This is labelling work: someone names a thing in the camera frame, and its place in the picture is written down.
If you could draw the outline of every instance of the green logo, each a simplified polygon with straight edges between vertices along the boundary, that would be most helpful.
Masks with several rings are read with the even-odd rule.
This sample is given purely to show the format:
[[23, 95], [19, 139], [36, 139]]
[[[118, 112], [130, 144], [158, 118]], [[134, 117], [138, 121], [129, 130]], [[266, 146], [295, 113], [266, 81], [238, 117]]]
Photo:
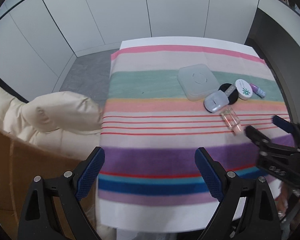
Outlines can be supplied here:
[[245, 89], [245, 88], [242, 89], [242, 92], [243, 92], [244, 95], [246, 95], [246, 96], [250, 95], [250, 92], [249, 92], [247, 89]]

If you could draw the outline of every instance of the blue stripe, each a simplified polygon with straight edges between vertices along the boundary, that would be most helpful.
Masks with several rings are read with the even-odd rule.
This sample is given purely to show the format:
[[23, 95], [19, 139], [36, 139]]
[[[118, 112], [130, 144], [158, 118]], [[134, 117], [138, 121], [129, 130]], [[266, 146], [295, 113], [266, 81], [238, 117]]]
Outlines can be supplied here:
[[[256, 170], [240, 177], [245, 179], [255, 179], [258, 176], [265, 176], [267, 173], [264, 171]], [[127, 193], [135, 195], [149, 195], [149, 196], [167, 196], [167, 195], [184, 195], [208, 192], [207, 185], [202, 183], [189, 183], [189, 184], [140, 184], [140, 183], [126, 183], [118, 181], [104, 180], [99, 177], [99, 189]]]
[[[252, 173], [259, 171], [257, 167], [251, 167], [244, 170], [236, 171], [240, 177], [244, 176], [247, 173]], [[133, 184], [145, 184], [145, 185], [178, 185], [178, 184], [196, 184], [204, 183], [204, 180], [201, 176], [192, 177], [192, 178], [173, 178], [173, 179], [149, 179], [149, 178], [132, 178], [124, 176], [115, 176], [115, 175], [106, 175], [99, 174], [99, 179], [113, 181], [113, 182], [122, 182], [122, 183], [133, 183]]]

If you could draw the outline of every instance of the glass perfume bottle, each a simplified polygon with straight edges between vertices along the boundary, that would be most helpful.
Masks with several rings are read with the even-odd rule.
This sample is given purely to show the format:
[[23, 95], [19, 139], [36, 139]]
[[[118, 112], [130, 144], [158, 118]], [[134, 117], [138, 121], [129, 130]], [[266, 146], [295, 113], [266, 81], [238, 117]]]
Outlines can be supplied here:
[[236, 135], [243, 133], [243, 128], [240, 124], [240, 119], [234, 112], [231, 106], [227, 106], [220, 112], [222, 119], [225, 121], [228, 127], [234, 131]]

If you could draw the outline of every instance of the gray tile floor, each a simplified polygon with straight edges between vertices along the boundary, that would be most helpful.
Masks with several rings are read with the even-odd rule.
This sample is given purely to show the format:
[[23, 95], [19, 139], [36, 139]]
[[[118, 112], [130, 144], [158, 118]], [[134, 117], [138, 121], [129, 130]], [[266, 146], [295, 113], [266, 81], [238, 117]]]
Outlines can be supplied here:
[[77, 58], [60, 91], [88, 96], [103, 107], [109, 90], [110, 56], [116, 51], [107, 50]]

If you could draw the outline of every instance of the square plastic container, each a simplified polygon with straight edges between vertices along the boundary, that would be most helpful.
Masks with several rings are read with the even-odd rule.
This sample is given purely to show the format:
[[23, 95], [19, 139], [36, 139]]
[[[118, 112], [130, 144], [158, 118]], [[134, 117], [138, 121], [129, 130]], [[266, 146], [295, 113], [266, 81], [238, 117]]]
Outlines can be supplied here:
[[178, 81], [190, 101], [203, 99], [220, 87], [218, 80], [205, 64], [180, 68]]

